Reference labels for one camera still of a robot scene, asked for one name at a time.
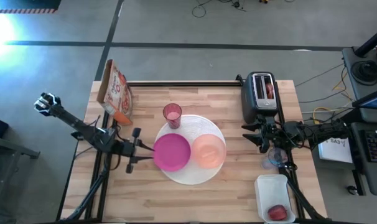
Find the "plastic cup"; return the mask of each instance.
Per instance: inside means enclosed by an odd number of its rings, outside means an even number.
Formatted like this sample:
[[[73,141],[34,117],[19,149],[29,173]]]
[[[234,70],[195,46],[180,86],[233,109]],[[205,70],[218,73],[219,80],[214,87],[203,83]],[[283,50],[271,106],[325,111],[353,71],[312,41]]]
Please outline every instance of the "plastic cup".
[[[192,154],[201,168],[216,168],[226,158],[226,145],[214,134],[203,134],[194,140]]]
[[[169,103],[163,110],[164,118],[172,129],[180,127],[180,118],[182,117],[182,108],[176,103]]]
[[[262,160],[263,169],[282,167],[288,161],[287,153],[280,148],[272,148]]]

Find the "desk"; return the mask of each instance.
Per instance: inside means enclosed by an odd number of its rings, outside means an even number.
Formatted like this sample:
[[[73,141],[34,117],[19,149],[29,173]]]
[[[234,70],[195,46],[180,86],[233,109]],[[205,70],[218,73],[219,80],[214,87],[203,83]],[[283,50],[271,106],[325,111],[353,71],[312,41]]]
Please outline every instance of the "desk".
[[[286,121],[301,120],[299,103],[292,80],[277,81]],[[96,102],[100,82],[94,82],[85,122],[91,123],[104,110]],[[261,174],[278,174],[264,170],[264,154],[241,135],[247,133],[241,113],[240,87],[132,87],[133,125],[123,126],[122,138],[130,138],[134,127],[142,128],[141,139],[152,146],[165,119],[163,107],[179,104],[183,114],[198,114],[213,121],[222,131],[227,146],[226,161],[219,173],[199,185],[181,185],[169,180],[153,163],[141,161],[132,174],[126,174],[127,158],[109,174],[104,222],[261,222],[254,192],[254,181]],[[77,153],[88,148],[78,144]],[[298,166],[299,187],[309,202],[327,216],[311,152],[293,150]],[[151,155],[138,149],[140,155]],[[61,217],[67,217],[87,194],[96,151],[88,151],[73,164]],[[112,167],[117,156],[113,156]],[[291,206],[296,213],[294,196]]]

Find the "orange bowl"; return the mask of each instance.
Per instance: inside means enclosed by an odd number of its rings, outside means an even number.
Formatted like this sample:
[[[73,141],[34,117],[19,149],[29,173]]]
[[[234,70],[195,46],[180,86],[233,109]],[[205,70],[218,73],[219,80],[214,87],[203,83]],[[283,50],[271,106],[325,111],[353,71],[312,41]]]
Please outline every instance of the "orange bowl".
[[[203,134],[192,145],[193,159],[205,169],[220,166],[226,158],[226,144],[214,134]]]

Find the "small glass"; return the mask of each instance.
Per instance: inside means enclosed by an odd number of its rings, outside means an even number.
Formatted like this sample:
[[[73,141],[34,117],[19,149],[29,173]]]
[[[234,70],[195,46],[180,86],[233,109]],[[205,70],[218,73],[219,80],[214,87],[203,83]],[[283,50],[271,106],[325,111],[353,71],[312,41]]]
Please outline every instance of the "small glass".
[[[180,127],[180,118],[182,117],[182,108],[176,103],[169,103],[164,107],[164,117],[172,129]]]
[[[280,148],[272,148],[262,160],[263,169],[282,167],[288,161],[287,153]]]

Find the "butcher block tabletop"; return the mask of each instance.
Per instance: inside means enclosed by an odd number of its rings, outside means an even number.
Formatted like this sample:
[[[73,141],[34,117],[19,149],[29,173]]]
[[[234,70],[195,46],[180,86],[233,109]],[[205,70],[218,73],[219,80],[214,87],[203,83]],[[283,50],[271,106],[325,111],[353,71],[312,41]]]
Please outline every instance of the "butcher block tabletop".
[[[282,110],[286,121],[300,121],[302,115],[292,80],[278,80]],[[100,82],[93,82],[84,121],[92,123],[104,110],[96,101]],[[120,136],[131,138],[135,127],[141,128],[140,139],[153,146],[157,133],[165,124],[162,109],[177,103],[183,114],[197,114],[214,122],[226,140],[227,157],[214,178],[198,185],[178,184],[159,170],[153,160],[134,165],[132,174],[125,173],[127,158],[110,171],[103,222],[261,222],[256,206],[254,181],[262,174],[278,174],[277,169],[265,170],[256,145],[242,137],[250,133],[244,124],[240,87],[132,87],[133,125],[122,126]],[[80,141],[77,153],[90,147]],[[327,216],[309,149],[292,151],[298,166],[299,187],[307,200],[321,215]],[[138,156],[151,155],[137,148]],[[69,216],[80,204],[90,188],[96,150],[81,154],[73,163],[62,218]],[[112,158],[114,167],[118,156]],[[289,191],[295,214],[295,198]],[[93,213],[97,211],[98,191]]]

